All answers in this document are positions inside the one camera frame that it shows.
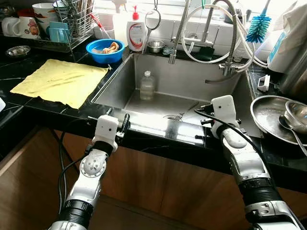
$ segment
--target black countertop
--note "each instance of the black countertop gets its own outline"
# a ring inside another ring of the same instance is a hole
[[[107,67],[95,63],[87,55],[85,45],[89,42],[89,40],[85,41],[84,44],[74,49],[75,60],[82,64]],[[95,104],[91,100],[112,77],[122,61],[111,65],[112,70],[101,80],[81,108],[76,110],[61,103],[10,93],[14,86],[22,82],[26,76],[32,74],[49,58],[73,62],[74,58],[70,53],[62,54],[33,49],[27,58],[13,60],[4,55],[4,51],[9,47],[12,45],[6,44],[0,48],[0,97],[7,104],[0,112],[0,160],[35,125],[63,130],[71,120],[88,116],[99,117],[109,109],[109,106]],[[123,55],[124,60],[129,53],[129,50],[126,49]],[[258,83],[259,77],[265,75],[265,70],[253,65],[249,69],[249,75],[254,96],[261,96],[262,93],[255,90],[255,84]],[[270,86],[269,93],[278,93],[274,85]],[[122,121],[125,113],[131,116],[131,129],[125,135],[122,146],[230,173],[219,140],[212,137],[210,129],[162,118],[153,121],[147,115],[123,109],[114,108],[112,115]],[[92,138],[95,126],[95,121],[90,123],[80,121],[68,127],[67,131]],[[262,139],[253,138],[253,141],[261,145],[278,186],[307,193],[307,184],[301,180],[307,176],[307,158],[302,156],[297,146],[283,143],[270,136]]]

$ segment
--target wire dish rack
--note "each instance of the wire dish rack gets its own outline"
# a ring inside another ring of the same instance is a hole
[[[94,0],[56,0],[54,10],[58,15],[59,21],[67,23],[70,37],[68,43],[52,42],[45,39],[26,39],[20,37],[7,37],[10,42],[28,45],[32,48],[51,50],[61,53],[69,53],[86,39],[94,34],[94,21],[91,17],[93,14],[99,19],[94,12]]]
[[[93,10],[94,0],[58,0],[54,6],[59,18],[68,24],[74,37],[83,36],[93,29],[91,14],[98,18]]]

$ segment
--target wooden cabinet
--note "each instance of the wooden cabinet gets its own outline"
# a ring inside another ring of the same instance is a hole
[[[64,139],[73,159],[89,143],[90,139],[72,134]],[[119,147],[108,160],[102,188],[109,197],[202,229],[249,227],[234,178],[221,172]],[[279,190],[299,217],[307,215],[307,194]]]
[[[0,163],[1,230],[42,230],[56,219],[57,152],[58,143],[50,130],[41,129],[32,132]],[[76,178],[76,170],[69,170],[70,185]]]

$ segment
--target sink basin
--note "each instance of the sink basin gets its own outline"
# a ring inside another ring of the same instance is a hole
[[[140,99],[140,82],[147,70],[156,84],[151,101]],[[237,74],[221,84],[205,83],[205,80],[222,79],[222,73],[217,64],[177,59],[170,65],[166,57],[134,53],[121,64],[92,102],[200,125],[204,117],[193,110],[209,104],[212,98],[230,94],[242,127],[249,135],[260,136],[249,112],[252,97],[247,73]]]

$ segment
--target white mug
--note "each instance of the white mug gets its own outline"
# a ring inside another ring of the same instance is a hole
[[[16,34],[19,33],[19,30],[16,26],[18,24],[18,21],[19,21],[18,18],[13,18],[13,17],[4,18],[1,24],[3,35],[6,37],[18,37],[13,33],[13,28]]]
[[[39,28],[34,17],[19,17],[18,23],[13,26],[13,34],[22,38],[40,38]]]

